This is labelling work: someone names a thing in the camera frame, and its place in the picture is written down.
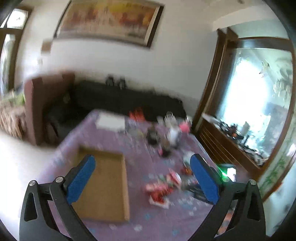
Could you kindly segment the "white red snack packet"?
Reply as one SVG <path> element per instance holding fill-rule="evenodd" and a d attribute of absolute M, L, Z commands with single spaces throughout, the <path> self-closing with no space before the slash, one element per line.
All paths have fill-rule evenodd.
<path fill-rule="evenodd" d="M 168 184 L 151 183 L 145 185 L 145 193 L 149 195 L 149 203 L 164 209 L 169 209 L 170 201 L 167 196 L 173 192 L 173 188 Z"/>

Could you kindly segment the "shallow cardboard box tray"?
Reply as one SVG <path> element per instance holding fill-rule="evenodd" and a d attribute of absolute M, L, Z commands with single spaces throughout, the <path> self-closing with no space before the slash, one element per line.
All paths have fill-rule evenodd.
<path fill-rule="evenodd" d="M 130 219 L 125 157 L 122 153 L 81 147 L 74 165 L 87 154 L 95 169 L 79 199 L 72 204 L 81 219 L 126 222 Z"/>

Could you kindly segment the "purple floral tablecloth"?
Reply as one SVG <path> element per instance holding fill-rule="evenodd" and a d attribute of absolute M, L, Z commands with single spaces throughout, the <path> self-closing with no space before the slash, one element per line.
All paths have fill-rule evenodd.
<path fill-rule="evenodd" d="M 79 147 L 122 153 L 125 157 L 130 204 L 130 220 L 117 224 L 85 221 L 97 240 L 188 240 L 203 222 L 211 205 L 192 197 L 190 192 L 176 190 L 169 197 L 170 207 L 151 205 L 144 186 L 169 170 L 181 172 L 183 157 L 189 152 L 200 154 L 209 165 L 213 161 L 197 139 L 186 134 L 180 147 L 169 157 L 159 156 L 158 148 L 136 135 L 145 132 L 148 123 L 126 120 L 127 130 L 121 133 L 98 129 L 99 110 L 93 110 L 58 146 L 46 169 L 39 175 L 40 183 L 52 182 L 66 175 Z"/>

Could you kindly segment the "pink thermos bottle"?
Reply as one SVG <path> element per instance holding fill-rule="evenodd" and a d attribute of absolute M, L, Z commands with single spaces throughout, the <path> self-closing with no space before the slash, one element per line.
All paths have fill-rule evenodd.
<path fill-rule="evenodd" d="M 191 126 L 188 122 L 186 121 L 182 121 L 180 124 L 179 124 L 179 128 L 180 128 L 180 131 L 182 133 L 189 133 L 190 130 L 191 130 Z"/>

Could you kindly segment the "white translucent cup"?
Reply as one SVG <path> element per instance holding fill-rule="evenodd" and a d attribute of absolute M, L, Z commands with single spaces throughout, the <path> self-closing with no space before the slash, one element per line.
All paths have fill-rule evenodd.
<path fill-rule="evenodd" d="M 176 147 L 180 141 L 182 132 L 178 126 L 172 126 L 167 134 L 167 139 L 172 147 Z"/>

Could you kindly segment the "black sofa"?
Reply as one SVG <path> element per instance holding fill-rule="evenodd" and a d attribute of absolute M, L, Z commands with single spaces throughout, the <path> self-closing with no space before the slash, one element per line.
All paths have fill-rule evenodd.
<path fill-rule="evenodd" d="M 141 110 L 145 120 L 153 122 L 168 112 L 177 118 L 186 117 L 183 103 L 178 98 L 83 80 L 68 87 L 44 109 L 45 141 L 60 144 L 94 109 L 125 116 Z"/>

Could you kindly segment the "white paper sheet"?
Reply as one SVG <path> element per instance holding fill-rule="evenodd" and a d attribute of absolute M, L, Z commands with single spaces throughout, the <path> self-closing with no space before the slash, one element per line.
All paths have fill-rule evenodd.
<path fill-rule="evenodd" d="M 120 132 L 125 130 L 125 118 L 111 113 L 100 113 L 95 125 L 98 129 Z"/>

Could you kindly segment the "black pen holder cup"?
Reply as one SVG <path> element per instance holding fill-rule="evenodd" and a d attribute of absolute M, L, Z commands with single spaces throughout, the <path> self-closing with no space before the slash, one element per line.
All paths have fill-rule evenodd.
<path fill-rule="evenodd" d="M 147 130 L 147 142 L 154 146 L 157 145 L 159 142 L 159 135 L 155 128 L 149 128 Z"/>

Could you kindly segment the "framed landscape painting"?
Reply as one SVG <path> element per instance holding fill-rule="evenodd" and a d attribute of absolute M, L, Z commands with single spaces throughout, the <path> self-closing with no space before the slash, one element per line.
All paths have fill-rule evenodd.
<path fill-rule="evenodd" d="M 98 38 L 150 48 L 164 8 L 154 1 L 69 1 L 54 38 Z"/>

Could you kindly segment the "wooden window frame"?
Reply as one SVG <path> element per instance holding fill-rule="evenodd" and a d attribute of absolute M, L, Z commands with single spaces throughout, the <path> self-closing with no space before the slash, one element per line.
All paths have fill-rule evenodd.
<path fill-rule="evenodd" d="M 218 29 L 192 128 L 215 163 L 235 165 L 267 199 L 295 162 L 292 41 Z"/>

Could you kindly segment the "small wall plaque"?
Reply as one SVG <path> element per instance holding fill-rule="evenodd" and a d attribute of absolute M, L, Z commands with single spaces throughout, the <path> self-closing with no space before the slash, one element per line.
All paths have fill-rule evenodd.
<path fill-rule="evenodd" d="M 44 40 L 41 46 L 41 53 L 44 54 L 51 52 L 52 43 L 52 40 Z"/>

